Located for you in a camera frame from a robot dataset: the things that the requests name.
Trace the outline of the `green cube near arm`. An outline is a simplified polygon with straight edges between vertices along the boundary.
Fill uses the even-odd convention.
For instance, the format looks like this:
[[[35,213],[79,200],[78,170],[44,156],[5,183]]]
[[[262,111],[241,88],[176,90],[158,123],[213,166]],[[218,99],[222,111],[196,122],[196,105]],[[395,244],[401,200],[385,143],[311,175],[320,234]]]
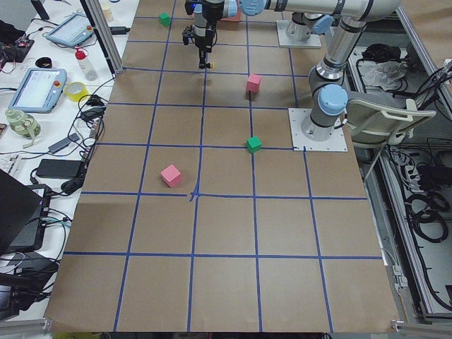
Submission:
[[[159,22],[164,26],[164,27],[169,27],[171,24],[171,16],[168,13],[162,12],[159,14],[158,16],[159,18]]]

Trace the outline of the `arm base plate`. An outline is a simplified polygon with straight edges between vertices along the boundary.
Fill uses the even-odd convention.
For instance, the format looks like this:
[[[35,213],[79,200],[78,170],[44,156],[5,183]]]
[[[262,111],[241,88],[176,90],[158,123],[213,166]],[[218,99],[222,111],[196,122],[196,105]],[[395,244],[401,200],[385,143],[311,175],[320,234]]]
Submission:
[[[306,152],[347,152],[343,128],[336,119],[334,126],[320,127],[311,120],[311,109],[289,108],[292,148]]]
[[[281,48],[321,48],[319,35],[312,34],[306,25],[297,24],[292,20],[277,20],[276,28],[278,44]]]

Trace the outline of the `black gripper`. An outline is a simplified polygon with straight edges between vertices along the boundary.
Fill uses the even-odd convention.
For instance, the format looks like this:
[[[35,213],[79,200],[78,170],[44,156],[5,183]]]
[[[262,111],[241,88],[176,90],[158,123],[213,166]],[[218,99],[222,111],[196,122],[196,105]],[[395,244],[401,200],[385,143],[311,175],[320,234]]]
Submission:
[[[216,39],[216,24],[207,23],[204,26],[194,24],[195,45],[199,48],[198,57],[199,69],[209,69],[210,63],[207,62],[207,54],[212,52]]]

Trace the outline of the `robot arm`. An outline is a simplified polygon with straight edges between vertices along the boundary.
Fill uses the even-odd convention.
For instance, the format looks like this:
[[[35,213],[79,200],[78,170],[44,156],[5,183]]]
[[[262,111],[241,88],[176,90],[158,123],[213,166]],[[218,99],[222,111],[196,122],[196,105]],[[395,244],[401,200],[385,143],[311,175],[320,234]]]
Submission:
[[[248,16],[256,16],[265,10],[291,11],[303,14],[326,14],[339,16],[340,21],[328,43],[327,52],[309,74],[309,85],[313,107],[309,120],[322,128],[333,126],[338,115],[328,114],[319,103],[320,92],[327,85],[340,85],[343,69],[352,50],[368,22],[385,18],[400,5],[399,1],[240,1],[241,11]]]
[[[185,45],[193,42],[198,48],[198,67],[213,69],[214,63],[208,54],[218,40],[217,23],[239,15],[246,18],[257,16],[269,9],[272,1],[185,1],[186,14],[194,18],[194,23],[182,33]],[[293,12],[288,20],[277,20],[276,30],[280,47],[319,48],[320,36],[333,24],[333,16],[319,13]]]

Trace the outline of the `pink cube near arm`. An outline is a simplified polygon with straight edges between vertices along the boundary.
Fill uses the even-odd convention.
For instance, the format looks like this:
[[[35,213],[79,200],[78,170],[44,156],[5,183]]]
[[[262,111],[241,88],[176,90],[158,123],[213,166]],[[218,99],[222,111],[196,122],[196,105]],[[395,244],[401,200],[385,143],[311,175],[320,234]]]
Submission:
[[[160,172],[160,176],[169,188],[174,188],[182,182],[182,173],[173,164],[164,168]]]

